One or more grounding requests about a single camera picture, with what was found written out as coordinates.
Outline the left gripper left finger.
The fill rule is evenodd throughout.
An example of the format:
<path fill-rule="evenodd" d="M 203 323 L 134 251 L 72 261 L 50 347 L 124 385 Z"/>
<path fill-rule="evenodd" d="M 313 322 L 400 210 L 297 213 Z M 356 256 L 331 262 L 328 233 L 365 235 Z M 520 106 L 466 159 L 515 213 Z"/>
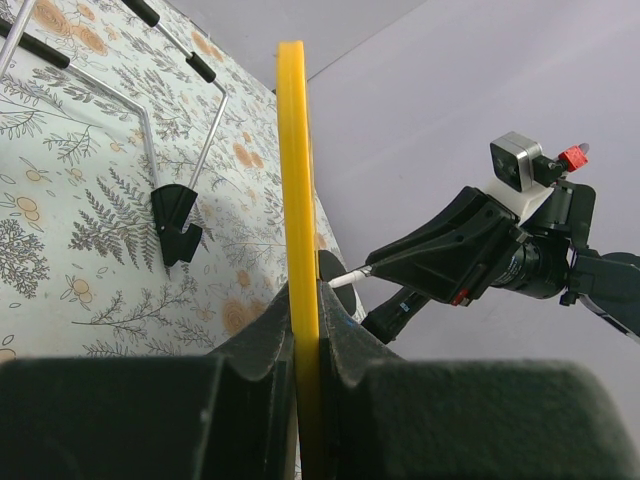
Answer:
<path fill-rule="evenodd" d="M 223 362 L 207 445 L 209 479 L 292 479 L 294 338 L 283 286 L 250 325 L 217 347 Z"/>

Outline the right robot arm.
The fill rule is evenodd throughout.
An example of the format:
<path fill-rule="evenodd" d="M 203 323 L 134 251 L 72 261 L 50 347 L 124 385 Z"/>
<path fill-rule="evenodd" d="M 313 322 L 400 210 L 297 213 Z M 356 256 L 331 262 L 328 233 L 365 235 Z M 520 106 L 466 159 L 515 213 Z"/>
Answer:
<path fill-rule="evenodd" d="M 587 185 L 559 181 L 526 222 L 465 187 L 436 217 L 372 252 L 372 276 L 400 285 L 362 325 L 382 343 L 396 339 L 428 302 L 468 306 L 488 288 L 535 299 L 581 302 L 621 333 L 639 336 L 639 258 L 588 245 L 596 200 Z"/>

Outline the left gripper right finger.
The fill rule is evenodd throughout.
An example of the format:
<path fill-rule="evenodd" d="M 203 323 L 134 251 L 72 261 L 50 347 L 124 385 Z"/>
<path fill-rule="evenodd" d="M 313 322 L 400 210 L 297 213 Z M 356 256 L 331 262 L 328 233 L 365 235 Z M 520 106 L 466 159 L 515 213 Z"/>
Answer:
<path fill-rule="evenodd" d="M 393 354 L 352 319 L 326 282 L 317 283 L 323 460 L 327 479 L 373 470 L 379 419 L 368 374 Z"/>

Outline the yellow framed whiteboard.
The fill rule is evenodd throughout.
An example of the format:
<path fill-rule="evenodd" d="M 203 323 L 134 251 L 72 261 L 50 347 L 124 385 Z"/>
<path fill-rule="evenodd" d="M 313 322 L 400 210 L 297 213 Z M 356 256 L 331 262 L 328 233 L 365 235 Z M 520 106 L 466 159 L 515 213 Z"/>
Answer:
<path fill-rule="evenodd" d="M 278 46 L 276 100 L 301 471 L 304 479 L 322 479 L 325 468 L 315 197 L 305 51 L 301 41 L 282 42 Z"/>

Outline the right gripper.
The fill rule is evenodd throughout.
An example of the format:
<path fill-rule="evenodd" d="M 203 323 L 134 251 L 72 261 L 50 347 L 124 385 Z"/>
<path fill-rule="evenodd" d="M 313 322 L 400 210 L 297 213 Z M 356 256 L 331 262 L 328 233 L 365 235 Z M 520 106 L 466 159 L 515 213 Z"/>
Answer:
<path fill-rule="evenodd" d="M 596 191 L 585 184 L 559 182 L 523 224 L 526 240 L 492 283 L 535 299 L 549 299 L 570 286 L 581 256 L 598 252 L 588 245 Z M 518 220 L 477 188 L 465 187 L 429 222 L 365 260 L 372 275 L 451 303 L 471 290 L 471 278 L 500 258 L 500 242 Z"/>

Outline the red whiteboard marker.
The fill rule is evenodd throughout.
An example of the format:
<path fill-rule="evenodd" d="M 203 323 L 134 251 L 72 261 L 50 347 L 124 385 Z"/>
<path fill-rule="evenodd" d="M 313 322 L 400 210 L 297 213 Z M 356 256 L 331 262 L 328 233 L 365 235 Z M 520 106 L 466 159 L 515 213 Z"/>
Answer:
<path fill-rule="evenodd" d="M 336 289 L 346 285 L 354 284 L 358 281 L 368 278 L 371 275 L 371 267 L 363 266 L 358 269 L 354 269 L 341 276 L 331 279 L 328 284 L 331 288 Z"/>

